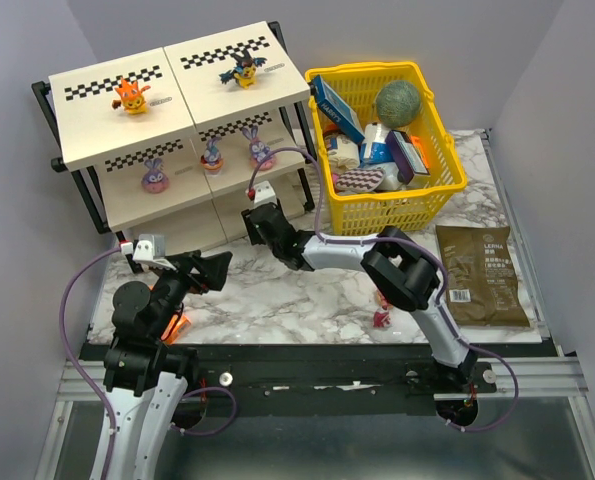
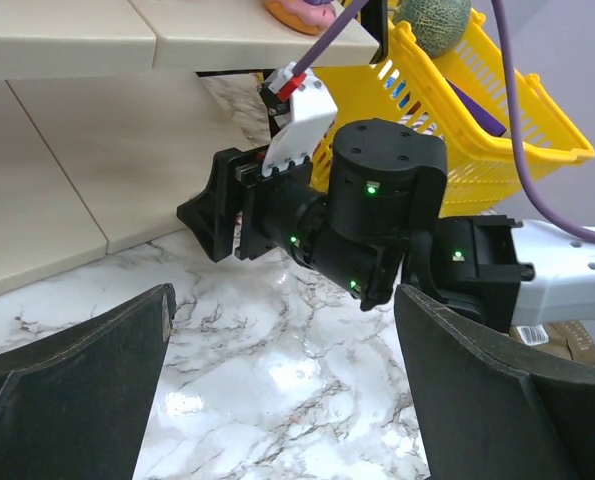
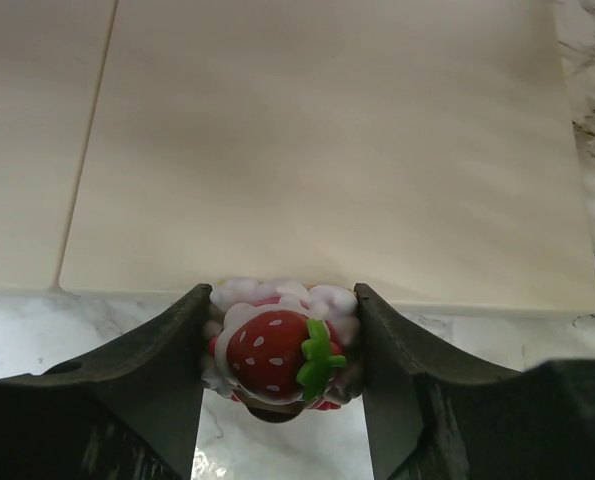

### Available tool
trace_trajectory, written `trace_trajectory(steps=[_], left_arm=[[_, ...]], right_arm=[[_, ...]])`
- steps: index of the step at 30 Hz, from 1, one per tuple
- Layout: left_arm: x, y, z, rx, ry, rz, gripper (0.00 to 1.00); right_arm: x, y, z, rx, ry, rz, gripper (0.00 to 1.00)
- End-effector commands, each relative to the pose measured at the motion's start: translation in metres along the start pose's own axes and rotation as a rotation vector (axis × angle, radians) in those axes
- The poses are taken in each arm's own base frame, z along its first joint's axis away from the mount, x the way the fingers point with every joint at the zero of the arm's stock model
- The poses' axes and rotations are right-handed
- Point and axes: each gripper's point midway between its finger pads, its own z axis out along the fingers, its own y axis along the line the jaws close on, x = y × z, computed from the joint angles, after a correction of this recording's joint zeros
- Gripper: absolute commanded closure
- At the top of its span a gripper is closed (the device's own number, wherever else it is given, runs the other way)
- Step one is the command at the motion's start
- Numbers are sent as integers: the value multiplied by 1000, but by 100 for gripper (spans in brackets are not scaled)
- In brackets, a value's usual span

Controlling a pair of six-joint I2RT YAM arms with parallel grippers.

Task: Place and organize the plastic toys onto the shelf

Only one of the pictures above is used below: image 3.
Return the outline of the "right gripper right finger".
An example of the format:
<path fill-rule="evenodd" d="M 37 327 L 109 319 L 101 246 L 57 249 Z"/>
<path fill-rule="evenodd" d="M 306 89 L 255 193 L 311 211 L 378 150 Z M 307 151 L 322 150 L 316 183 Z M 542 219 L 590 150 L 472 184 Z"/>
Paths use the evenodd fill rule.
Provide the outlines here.
<path fill-rule="evenodd" d="M 595 479 L 595 360 L 511 370 L 354 290 L 375 478 Z"/>

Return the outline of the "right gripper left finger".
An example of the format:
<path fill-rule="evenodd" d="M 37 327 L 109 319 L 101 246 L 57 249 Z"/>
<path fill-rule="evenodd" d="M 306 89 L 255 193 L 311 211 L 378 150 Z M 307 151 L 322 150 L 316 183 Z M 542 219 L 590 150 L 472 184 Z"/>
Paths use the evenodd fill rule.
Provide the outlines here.
<path fill-rule="evenodd" d="M 188 479 L 203 386 L 199 284 L 41 375 L 0 379 L 0 479 Z"/>

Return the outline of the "pink bear strawberry toy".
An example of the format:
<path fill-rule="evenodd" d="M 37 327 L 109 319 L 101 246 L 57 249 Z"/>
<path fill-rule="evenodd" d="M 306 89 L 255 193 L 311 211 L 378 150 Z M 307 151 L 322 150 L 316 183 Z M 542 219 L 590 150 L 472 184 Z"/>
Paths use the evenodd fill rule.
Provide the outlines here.
<path fill-rule="evenodd" d="M 268 423 L 334 411 L 363 390 L 358 299 L 336 285 L 233 278 L 209 295 L 205 388 Z"/>

